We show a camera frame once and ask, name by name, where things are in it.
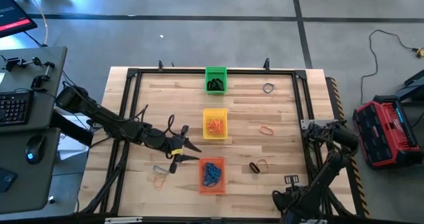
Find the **green bin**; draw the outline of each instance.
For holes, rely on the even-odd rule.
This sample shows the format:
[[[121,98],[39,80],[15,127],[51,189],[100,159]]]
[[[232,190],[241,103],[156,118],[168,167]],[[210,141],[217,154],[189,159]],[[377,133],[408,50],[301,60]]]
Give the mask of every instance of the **green bin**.
[[[227,68],[226,67],[206,67],[205,91],[208,94],[224,94],[227,92]],[[223,91],[208,91],[207,82],[212,79],[220,79],[224,83]]]

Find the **plastic bin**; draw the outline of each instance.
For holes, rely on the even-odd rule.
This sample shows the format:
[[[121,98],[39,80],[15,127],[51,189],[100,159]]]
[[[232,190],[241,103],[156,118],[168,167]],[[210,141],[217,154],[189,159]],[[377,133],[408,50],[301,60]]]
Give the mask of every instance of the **plastic bin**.
[[[214,122],[219,122],[222,129],[216,128]],[[203,138],[226,139],[228,137],[227,109],[204,109],[203,110]]]
[[[224,94],[227,92],[227,68],[226,67],[206,67],[205,71],[205,91],[208,94]],[[220,79],[224,84],[223,91],[208,91],[207,83],[212,79]]]
[[[203,185],[205,175],[205,166],[207,163],[213,163],[221,170],[221,179],[212,187]],[[225,160],[224,158],[201,158],[199,160],[199,193],[200,194],[225,194]]]

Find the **keyboard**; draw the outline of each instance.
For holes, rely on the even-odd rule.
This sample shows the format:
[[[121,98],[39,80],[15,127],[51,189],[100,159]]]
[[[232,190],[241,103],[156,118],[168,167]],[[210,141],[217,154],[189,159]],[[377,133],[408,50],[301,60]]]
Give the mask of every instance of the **keyboard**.
[[[34,91],[0,92],[0,127],[28,123]]]

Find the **black metal frame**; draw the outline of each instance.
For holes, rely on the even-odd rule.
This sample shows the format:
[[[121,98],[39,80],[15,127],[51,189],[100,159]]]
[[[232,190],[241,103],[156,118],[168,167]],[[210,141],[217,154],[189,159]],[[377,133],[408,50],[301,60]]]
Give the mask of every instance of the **black metal frame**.
[[[125,81],[125,87],[123,92],[123,98],[121,103],[121,108],[119,111],[119,115],[123,116],[125,114],[125,108],[127,106],[127,100],[129,98],[129,92],[130,92],[130,86],[133,78],[136,78],[136,83],[134,87],[134,93],[132,95],[132,103],[131,103],[131,109],[130,109],[130,116],[133,116],[136,111],[136,104],[138,100],[138,93],[141,85],[141,79],[143,74],[204,74],[205,68],[163,68],[163,66],[159,66],[158,68],[129,68],[127,72],[127,79]],[[311,97],[309,94],[309,87],[307,83],[307,76],[305,70],[271,70],[269,65],[269,60],[267,59],[265,61],[263,69],[257,69],[257,70],[251,70],[251,69],[228,69],[227,70],[228,75],[231,74],[269,74],[269,75],[287,75],[291,76],[292,82],[293,82],[293,92],[295,97],[295,103],[296,103],[296,109],[297,109],[297,118],[299,120],[299,129],[301,130],[301,120],[304,119],[305,115],[303,114],[302,109],[302,101],[300,98],[300,91],[299,91],[299,84],[298,79],[300,78],[302,86],[303,86],[303,92],[305,94],[305,104],[308,112],[308,118],[314,119],[313,114],[313,108],[312,108],[312,102]],[[107,170],[107,180],[111,177],[112,172],[117,169],[115,168],[117,153],[119,149],[120,141],[115,140],[113,142],[111,156],[109,159],[109,167]],[[305,163],[306,163],[306,169],[307,169],[307,176],[309,183],[312,181],[314,174],[317,173],[317,170],[320,169],[323,165],[323,159],[321,156],[321,151],[318,146],[313,147],[313,151],[315,153],[316,157],[316,164],[315,167],[312,158],[311,158],[311,148],[308,146],[308,144],[305,142],[303,135],[302,135],[302,145],[303,145],[303,154],[305,157]],[[95,207],[91,209],[84,209],[83,211],[85,213],[92,213],[92,215],[101,215],[102,218],[104,218],[105,215],[110,215],[110,217],[117,217],[118,211],[119,211],[119,204],[121,200],[121,194],[122,194],[122,188],[123,188],[123,180],[125,177],[125,166],[127,163],[127,156],[129,153],[129,142],[124,143],[123,148],[123,154],[121,159],[124,159],[123,162],[123,169],[119,173],[118,181],[117,181],[117,187],[115,192],[115,197],[113,201],[113,206],[110,209],[109,212],[107,212],[107,201],[109,200],[109,188],[108,190],[102,190],[106,191],[105,197],[101,200],[100,204],[100,210],[99,213],[93,213],[95,211]],[[327,198],[323,199],[323,210],[326,214],[331,214],[332,209],[331,205]],[[163,223],[186,223],[189,221],[196,221],[198,220],[198,217],[143,217],[143,222],[163,222]],[[279,219],[274,218],[222,218],[222,221],[231,221],[231,222],[240,222],[240,223],[278,223]]]

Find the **computer mouse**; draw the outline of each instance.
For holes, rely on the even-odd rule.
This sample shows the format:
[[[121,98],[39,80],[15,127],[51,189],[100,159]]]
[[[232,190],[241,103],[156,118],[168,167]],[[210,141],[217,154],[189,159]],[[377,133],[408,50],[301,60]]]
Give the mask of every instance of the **computer mouse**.
[[[42,160],[45,140],[46,137],[44,135],[34,135],[28,140],[25,157],[29,164],[38,164]]]

